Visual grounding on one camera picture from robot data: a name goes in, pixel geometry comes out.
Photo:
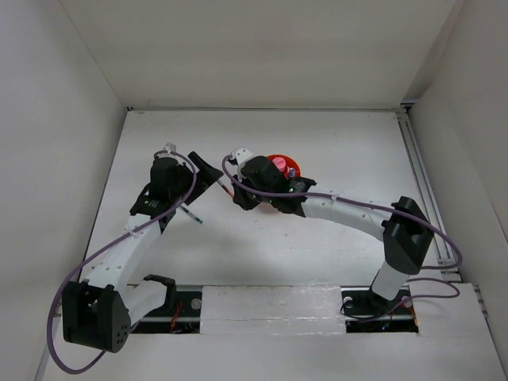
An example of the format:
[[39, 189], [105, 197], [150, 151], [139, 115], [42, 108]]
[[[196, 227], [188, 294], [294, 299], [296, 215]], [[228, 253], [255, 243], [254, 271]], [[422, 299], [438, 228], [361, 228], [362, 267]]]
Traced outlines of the orange capped red pen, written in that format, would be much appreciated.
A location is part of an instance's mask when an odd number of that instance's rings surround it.
[[225, 193], [230, 197], [230, 198], [233, 198], [234, 197], [234, 193], [221, 181], [221, 180], [217, 180], [217, 184], [221, 187], [222, 190], [225, 191]]

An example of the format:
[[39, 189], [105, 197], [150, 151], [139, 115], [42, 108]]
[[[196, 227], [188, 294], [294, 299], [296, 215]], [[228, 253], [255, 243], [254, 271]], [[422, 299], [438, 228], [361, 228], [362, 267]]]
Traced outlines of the pink capped glue bottle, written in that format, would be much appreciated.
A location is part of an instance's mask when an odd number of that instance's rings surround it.
[[276, 168], [280, 172], [285, 173], [287, 171], [287, 162], [283, 157], [281, 157], [281, 156], [275, 157], [272, 160], [272, 163], [276, 166]]

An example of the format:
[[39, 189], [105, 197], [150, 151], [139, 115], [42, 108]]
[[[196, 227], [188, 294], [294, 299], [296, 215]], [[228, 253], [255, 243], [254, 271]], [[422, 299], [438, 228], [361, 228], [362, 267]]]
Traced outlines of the green pen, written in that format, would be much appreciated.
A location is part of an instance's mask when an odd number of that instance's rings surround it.
[[197, 223], [199, 223], [200, 225], [203, 224], [203, 220], [201, 218], [199, 218], [198, 216], [196, 216], [195, 214], [193, 214], [189, 209], [187, 209], [185, 206], [180, 206], [179, 207], [188, 217], [192, 218], [194, 221], [196, 221]]

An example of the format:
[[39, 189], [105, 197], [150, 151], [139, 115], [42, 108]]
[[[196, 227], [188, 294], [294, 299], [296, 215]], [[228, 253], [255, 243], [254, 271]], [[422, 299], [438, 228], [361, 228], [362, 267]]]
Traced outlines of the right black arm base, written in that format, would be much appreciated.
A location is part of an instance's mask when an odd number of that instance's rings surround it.
[[418, 333], [411, 301], [394, 308], [408, 297], [408, 286], [402, 287], [392, 301], [374, 294], [368, 287], [342, 288], [340, 312], [345, 318], [346, 333]]

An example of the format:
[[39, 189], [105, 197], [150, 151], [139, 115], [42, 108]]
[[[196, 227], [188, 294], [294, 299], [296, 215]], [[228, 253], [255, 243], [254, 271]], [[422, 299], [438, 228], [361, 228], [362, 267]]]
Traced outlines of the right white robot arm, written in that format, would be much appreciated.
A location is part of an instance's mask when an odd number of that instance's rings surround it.
[[282, 171], [273, 160], [243, 147], [224, 161], [237, 169], [230, 178], [233, 201], [243, 210], [266, 203], [282, 214], [331, 221], [380, 241], [384, 261], [367, 293], [367, 303], [375, 312], [391, 308], [400, 288], [420, 272], [434, 232], [412, 198], [401, 197], [382, 208], [346, 201], [314, 180]]

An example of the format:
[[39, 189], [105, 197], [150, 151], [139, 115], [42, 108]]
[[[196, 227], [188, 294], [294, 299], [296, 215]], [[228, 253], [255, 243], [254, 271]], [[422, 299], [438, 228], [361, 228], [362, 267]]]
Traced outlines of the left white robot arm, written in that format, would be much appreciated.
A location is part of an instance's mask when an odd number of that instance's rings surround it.
[[82, 281], [71, 281], [63, 289], [65, 341], [115, 353], [146, 315], [176, 310], [174, 279], [150, 274], [136, 287], [129, 281], [176, 210], [191, 204], [222, 176], [196, 152], [187, 156], [161, 152], [154, 157], [149, 182], [129, 211], [121, 241], [105, 251]]

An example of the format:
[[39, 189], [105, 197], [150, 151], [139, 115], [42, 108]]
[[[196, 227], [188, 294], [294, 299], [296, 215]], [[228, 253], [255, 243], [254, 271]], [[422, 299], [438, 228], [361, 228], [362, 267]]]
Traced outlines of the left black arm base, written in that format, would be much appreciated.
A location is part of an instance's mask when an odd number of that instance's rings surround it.
[[146, 276], [126, 294], [131, 332], [199, 333], [202, 291], [202, 287], [179, 286], [174, 279], [161, 275]]

